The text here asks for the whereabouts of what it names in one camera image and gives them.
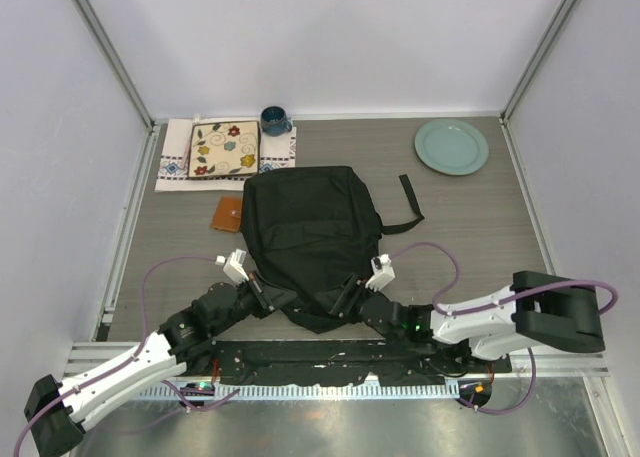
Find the black fabric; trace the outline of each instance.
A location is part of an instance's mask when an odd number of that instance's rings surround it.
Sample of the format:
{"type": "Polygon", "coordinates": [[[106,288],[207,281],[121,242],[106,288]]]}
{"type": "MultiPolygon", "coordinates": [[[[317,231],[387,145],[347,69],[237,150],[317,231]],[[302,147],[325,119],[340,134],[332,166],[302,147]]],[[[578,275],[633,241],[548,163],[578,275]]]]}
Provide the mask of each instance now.
{"type": "Polygon", "coordinates": [[[424,219],[408,177],[401,181],[419,217],[388,227],[351,167],[280,169],[246,181],[240,229],[260,274],[298,293],[283,309],[292,322],[316,333],[344,324],[313,295],[351,273],[370,277],[382,233],[404,232],[424,219]]]}

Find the white towel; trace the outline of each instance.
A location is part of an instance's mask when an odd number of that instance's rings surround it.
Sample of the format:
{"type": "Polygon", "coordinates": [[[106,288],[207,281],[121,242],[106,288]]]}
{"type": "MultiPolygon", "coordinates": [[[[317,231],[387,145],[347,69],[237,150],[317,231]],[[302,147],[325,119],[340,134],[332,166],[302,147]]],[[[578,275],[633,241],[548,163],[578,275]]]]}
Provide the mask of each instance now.
{"type": "MultiPolygon", "coordinates": [[[[208,122],[241,122],[255,118],[216,118],[204,119],[208,122]]],[[[238,190],[244,188],[248,177],[213,177],[211,180],[189,180],[185,152],[191,142],[190,119],[171,119],[167,127],[167,135],[160,156],[160,167],[156,178],[156,192],[186,190],[238,190]]],[[[260,142],[260,170],[268,172],[273,169],[296,166],[296,128],[278,137],[263,135],[260,142]]]]}

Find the cup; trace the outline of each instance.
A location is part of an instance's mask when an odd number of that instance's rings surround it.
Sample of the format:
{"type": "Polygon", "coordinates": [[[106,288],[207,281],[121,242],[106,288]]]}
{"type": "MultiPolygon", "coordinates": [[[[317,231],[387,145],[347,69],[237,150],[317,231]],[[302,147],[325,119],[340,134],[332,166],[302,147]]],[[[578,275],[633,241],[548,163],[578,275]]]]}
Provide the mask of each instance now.
{"type": "Polygon", "coordinates": [[[267,107],[260,114],[260,128],[265,134],[276,137],[291,132],[293,125],[284,109],[274,105],[267,107]]]}

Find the white wall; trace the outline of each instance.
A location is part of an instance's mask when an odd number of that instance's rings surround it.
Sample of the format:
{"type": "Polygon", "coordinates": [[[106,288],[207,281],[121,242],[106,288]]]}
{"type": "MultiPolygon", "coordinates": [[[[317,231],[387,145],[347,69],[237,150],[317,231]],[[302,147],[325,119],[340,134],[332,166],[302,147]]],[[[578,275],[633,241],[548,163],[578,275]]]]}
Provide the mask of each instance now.
{"type": "Polygon", "coordinates": [[[640,428],[640,37],[637,0],[582,0],[513,119],[560,271],[621,293],[607,360],[640,428]]]}
{"type": "Polygon", "coordinates": [[[156,117],[502,110],[560,0],[91,0],[156,117]]]}
{"type": "MultiPolygon", "coordinates": [[[[0,455],[97,317],[144,129],[71,0],[0,0],[0,455]]],[[[28,438],[22,456],[35,455],[28,438]]]]}

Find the teal plate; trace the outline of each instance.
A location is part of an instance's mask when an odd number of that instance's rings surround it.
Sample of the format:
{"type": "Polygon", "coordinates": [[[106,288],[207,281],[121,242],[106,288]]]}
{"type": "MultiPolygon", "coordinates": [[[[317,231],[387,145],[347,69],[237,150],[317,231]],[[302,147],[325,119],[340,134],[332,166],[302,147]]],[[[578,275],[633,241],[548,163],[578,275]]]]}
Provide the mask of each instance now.
{"type": "Polygon", "coordinates": [[[474,126],[461,120],[438,119],[416,134],[416,152],[425,164],[448,175],[478,171],[489,157],[489,146],[474,126]]]}

